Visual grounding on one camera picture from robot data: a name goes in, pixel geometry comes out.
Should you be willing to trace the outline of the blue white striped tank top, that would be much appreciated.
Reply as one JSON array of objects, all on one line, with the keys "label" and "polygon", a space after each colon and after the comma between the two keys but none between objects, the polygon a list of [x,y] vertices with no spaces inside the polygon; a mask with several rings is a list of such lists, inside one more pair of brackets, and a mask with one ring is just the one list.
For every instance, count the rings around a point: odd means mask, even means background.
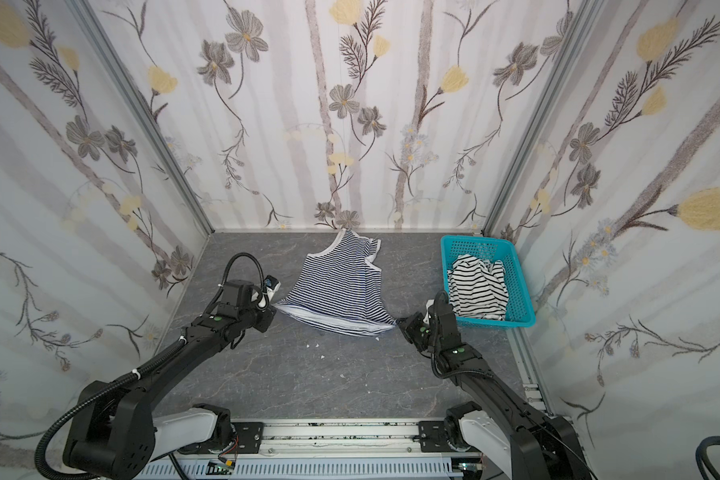
[{"label": "blue white striped tank top", "polygon": [[342,229],[332,243],[305,257],[299,277],[277,309],[314,328],[353,337],[376,337],[396,326],[382,299],[382,270],[375,264],[382,241]]}]

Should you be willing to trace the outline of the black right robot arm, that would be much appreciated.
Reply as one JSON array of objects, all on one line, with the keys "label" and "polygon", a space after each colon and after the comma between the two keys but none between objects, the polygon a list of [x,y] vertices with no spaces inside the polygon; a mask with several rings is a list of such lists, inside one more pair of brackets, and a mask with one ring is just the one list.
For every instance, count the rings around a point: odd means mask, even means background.
[{"label": "black right robot arm", "polygon": [[533,407],[499,378],[482,354],[462,340],[448,296],[427,312],[397,321],[402,335],[471,400],[450,409],[445,438],[455,450],[474,448],[509,479],[594,479],[572,424]]}]

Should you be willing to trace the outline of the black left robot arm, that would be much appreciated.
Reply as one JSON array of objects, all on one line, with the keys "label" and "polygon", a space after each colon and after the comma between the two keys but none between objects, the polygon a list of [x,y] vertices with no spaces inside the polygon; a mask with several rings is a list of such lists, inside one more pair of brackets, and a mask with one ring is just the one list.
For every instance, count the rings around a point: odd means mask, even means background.
[{"label": "black left robot arm", "polygon": [[133,479],[151,461],[183,449],[234,448],[238,436],[226,408],[197,404],[163,417],[154,411],[202,363],[236,348],[247,330],[267,331],[280,283],[256,271],[256,282],[224,274],[211,301],[176,341],[117,379],[86,386],[77,404],[40,438],[37,472],[46,479]]}]

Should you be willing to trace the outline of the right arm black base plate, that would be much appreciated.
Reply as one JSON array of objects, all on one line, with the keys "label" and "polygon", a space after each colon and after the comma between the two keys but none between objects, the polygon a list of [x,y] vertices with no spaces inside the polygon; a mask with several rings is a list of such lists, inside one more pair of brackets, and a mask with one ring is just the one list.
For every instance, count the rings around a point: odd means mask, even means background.
[{"label": "right arm black base plate", "polygon": [[417,439],[422,453],[455,452],[443,420],[422,420],[417,427]]}]

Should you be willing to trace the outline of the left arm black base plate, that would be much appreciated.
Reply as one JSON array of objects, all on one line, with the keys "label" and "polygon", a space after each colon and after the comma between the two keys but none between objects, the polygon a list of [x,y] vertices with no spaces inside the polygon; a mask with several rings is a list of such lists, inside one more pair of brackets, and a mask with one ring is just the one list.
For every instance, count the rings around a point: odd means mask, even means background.
[{"label": "left arm black base plate", "polygon": [[263,422],[239,422],[232,424],[233,441],[228,453],[256,455],[263,440]]}]

